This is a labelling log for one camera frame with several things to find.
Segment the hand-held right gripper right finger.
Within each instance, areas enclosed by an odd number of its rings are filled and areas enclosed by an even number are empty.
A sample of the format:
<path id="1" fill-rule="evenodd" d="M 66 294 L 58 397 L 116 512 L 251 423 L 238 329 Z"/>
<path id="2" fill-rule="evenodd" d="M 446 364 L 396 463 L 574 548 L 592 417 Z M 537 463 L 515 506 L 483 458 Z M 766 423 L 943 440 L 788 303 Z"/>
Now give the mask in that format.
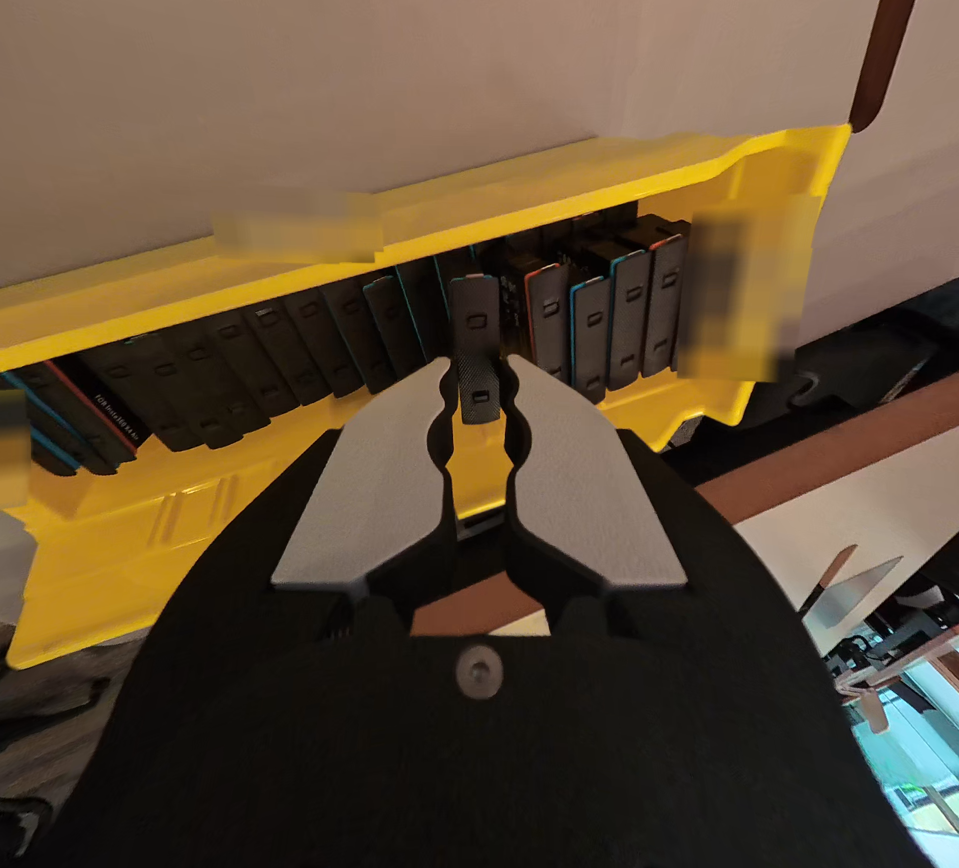
<path id="1" fill-rule="evenodd" d="M 520 355 L 512 395 L 507 504 L 533 558 L 553 559 L 600 591 L 672 589 L 687 574 L 616 427 L 584 396 Z"/>

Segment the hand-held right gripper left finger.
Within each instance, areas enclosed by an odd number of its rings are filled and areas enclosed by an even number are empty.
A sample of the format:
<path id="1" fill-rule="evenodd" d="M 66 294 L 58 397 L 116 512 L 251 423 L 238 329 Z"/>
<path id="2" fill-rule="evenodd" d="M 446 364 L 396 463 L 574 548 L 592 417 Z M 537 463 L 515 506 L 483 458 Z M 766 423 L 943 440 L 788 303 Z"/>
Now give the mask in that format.
<path id="1" fill-rule="evenodd" d="M 271 575 L 277 589 L 439 593 L 457 541 L 452 480 L 459 387 L 439 357 L 345 423 Z"/>

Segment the black battery blue stripe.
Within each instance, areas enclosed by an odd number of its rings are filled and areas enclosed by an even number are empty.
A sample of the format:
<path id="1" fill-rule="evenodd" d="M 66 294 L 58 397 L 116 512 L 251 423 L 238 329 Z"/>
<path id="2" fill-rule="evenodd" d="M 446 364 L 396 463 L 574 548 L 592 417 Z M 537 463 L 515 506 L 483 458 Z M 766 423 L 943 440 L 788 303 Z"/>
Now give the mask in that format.
<path id="1" fill-rule="evenodd" d="M 491 275 L 457 277 L 449 285 L 449 310 L 462 422 L 493 423 L 500 416 L 499 286 Z"/>

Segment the yellow plastic bin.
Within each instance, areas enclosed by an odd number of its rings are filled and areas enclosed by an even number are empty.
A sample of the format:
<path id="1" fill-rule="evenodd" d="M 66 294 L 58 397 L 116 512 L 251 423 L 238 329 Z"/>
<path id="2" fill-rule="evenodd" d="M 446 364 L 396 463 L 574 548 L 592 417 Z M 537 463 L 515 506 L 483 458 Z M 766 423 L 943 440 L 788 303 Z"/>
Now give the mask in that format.
<path id="1" fill-rule="evenodd" d="M 800 218 L 807 271 L 848 124 L 753 136 L 593 138 L 377 193 L 383 245 L 371 263 L 289 266 L 224 255 L 211 237 L 2 289 L 2 369 L 52 360 L 329 283 L 373 268 L 638 202 L 691 220 L 714 206 Z M 37 548 L 7 663 L 24 670 L 152 625 L 208 544 L 325 431 L 362 388 L 274 419 L 220 450 L 158 440 L 117 475 L 58 478 L 31 467 L 10 513 Z"/>

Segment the row of black batteries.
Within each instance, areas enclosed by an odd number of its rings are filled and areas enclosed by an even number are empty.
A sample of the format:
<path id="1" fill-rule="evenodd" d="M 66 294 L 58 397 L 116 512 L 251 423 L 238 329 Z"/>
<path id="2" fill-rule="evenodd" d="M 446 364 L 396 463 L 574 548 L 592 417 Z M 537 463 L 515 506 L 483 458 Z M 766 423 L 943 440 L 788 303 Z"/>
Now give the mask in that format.
<path id="1" fill-rule="evenodd" d="M 318 403 L 455 371 L 452 279 L 499 286 L 501 356 L 593 403 L 676 369 L 690 224 L 637 203 L 376 268 L 100 347 L 2 368 L 2 431 L 57 477 L 105 477 L 149 438 L 219 450 Z"/>

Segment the wooden work table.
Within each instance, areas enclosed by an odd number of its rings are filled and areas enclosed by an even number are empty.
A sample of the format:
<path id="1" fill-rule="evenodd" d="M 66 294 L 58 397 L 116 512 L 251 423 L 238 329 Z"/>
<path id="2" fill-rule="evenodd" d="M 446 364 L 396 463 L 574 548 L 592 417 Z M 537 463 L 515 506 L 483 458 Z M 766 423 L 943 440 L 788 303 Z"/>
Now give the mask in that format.
<path id="1" fill-rule="evenodd" d="M 784 430 L 761 427 L 756 442 L 732 433 L 718 451 L 717 467 L 668 463 L 684 478 L 698 480 L 699 493 L 730 523 L 772 510 L 830 482 L 864 470 L 955 430 L 958 375 L 953 373 L 853 418 L 813 413 L 800 425 L 787 419 Z M 729 471 L 719 472 L 718 468 Z M 449 598 L 419 609 L 412 634 L 464 636 L 520 626 L 532 631 L 541 606 L 506 574 L 474 581 Z"/>

